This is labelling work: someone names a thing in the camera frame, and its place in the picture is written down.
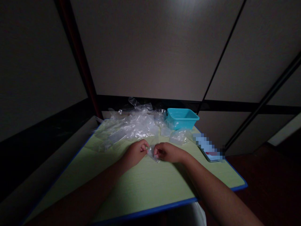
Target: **dark baseboard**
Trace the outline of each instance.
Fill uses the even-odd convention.
[[[123,108],[132,108],[133,106],[128,102],[128,98],[129,97],[124,97],[124,96],[97,95],[97,100],[102,111],[107,111],[108,108],[113,108],[116,111]],[[221,100],[190,101],[190,100],[171,100],[171,99],[138,98],[138,97],[135,98],[141,104],[151,103],[154,109],[189,108],[195,113],[198,113],[198,110],[253,112],[259,106],[259,103],[221,101]],[[301,107],[265,105],[261,108],[261,110],[258,113],[296,115],[300,112],[301,112]]]
[[[85,99],[0,143],[0,202],[95,114]]]

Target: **teal plastic basket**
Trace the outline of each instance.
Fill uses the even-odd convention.
[[[200,119],[196,113],[187,108],[168,108],[167,122],[170,129],[192,129],[196,121]]]

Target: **white wall panel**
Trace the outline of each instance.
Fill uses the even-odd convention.
[[[226,151],[226,156],[252,153],[278,132],[294,115],[257,115]]]
[[[301,67],[283,84],[268,105],[301,107]]]
[[[259,102],[300,50],[300,0],[246,1],[206,99]]]
[[[195,126],[206,134],[215,148],[222,148],[248,117],[250,112],[200,111]]]
[[[71,3],[97,94],[202,100],[242,0]]]
[[[55,3],[0,3],[0,141],[87,98]]]

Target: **floor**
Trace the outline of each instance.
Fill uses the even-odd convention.
[[[249,187],[236,192],[264,225],[300,225],[301,164],[268,145],[252,154],[227,157]],[[207,225],[219,225],[202,201]],[[169,225],[164,212],[124,222],[122,225]]]

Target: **table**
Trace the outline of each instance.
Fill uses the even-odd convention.
[[[194,127],[193,133],[200,132]],[[168,138],[159,136],[159,141],[167,142]],[[100,153],[95,151],[99,142],[95,134],[88,139],[25,222],[112,165],[132,143],[119,141],[107,152]],[[179,147],[189,152],[233,191],[248,186],[227,161],[209,163],[191,141]],[[91,223],[97,225],[114,223],[196,201],[194,187],[181,164],[163,161],[156,163],[146,155],[138,165],[119,179]]]

